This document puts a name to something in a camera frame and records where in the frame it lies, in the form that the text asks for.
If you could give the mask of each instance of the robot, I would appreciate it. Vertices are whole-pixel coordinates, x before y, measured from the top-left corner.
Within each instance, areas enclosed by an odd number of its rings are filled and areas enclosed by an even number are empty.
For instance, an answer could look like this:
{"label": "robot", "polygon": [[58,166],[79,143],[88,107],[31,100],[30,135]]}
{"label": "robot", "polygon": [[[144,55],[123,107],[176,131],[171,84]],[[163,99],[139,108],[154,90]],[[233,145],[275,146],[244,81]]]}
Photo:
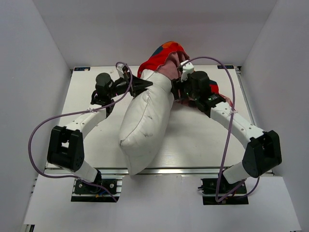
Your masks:
{"label": "robot", "polygon": [[[96,77],[95,91],[91,96],[89,113],[81,114],[64,127],[55,126],[51,131],[47,161],[66,169],[86,182],[101,185],[101,173],[91,167],[84,159],[83,139],[100,122],[111,115],[113,106],[92,112],[113,102],[113,98],[125,93],[129,87],[129,72],[125,65],[118,64],[119,79],[113,81],[109,74],[101,73]],[[231,114],[232,134],[245,148],[241,162],[224,170],[221,185],[238,183],[248,177],[258,178],[282,162],[279,136],[275,131],[264,131],[245,120],[239,113],[232,112],[231,106],[220,94],[211,92],[210,79],[203,71],[194,71],[189,62],[180,66],[181,77],[172,80],[171,92],[175,100],[190,99],[198,110],[209,118],[229,127]],[[130,94],[138,96],[153,83],[133,77]],[[100,191],[97,187],[87,186],[92,193]]]}

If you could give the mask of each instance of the white wall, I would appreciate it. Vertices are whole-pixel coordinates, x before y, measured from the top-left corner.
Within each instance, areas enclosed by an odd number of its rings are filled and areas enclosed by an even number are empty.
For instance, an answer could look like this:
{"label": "white wall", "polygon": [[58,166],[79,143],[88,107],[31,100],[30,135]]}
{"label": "white wall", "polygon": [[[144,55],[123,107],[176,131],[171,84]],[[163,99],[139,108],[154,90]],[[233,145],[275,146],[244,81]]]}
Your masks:
{"label": "white wall", "polygon": [[[242,65],[276,0],[33,0],[69,67],[140,65],[162,43]],[[199,60],[195,64],[213,64]]]}
{"label": "white wall", "polygon": [[[36,176],[28,138],[37,124],[60,113],[70,71],[31,0],[1,0],[0,31],[0,230],[19,232]],[[55,123],[34,140],[41,168]]]}
{"label": "white wall", "polygon": [[309,231],[309,1],[279,0],[242,68],[258,125],[280,135],[283,176]]}

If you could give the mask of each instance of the pillow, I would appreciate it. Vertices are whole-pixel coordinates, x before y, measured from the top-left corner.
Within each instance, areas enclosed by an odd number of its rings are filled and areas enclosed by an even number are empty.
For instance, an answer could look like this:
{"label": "pillow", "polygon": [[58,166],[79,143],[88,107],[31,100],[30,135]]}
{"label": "pillow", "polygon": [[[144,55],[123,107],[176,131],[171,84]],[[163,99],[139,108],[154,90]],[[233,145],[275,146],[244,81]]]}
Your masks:
{"label": "pillow", "polygon": [[158,153],[174,101],[171,81],[163,74],[144,70],[141,79],[153,85],[131,101],[119,132],[119,145],[130,175],[145,169]]}

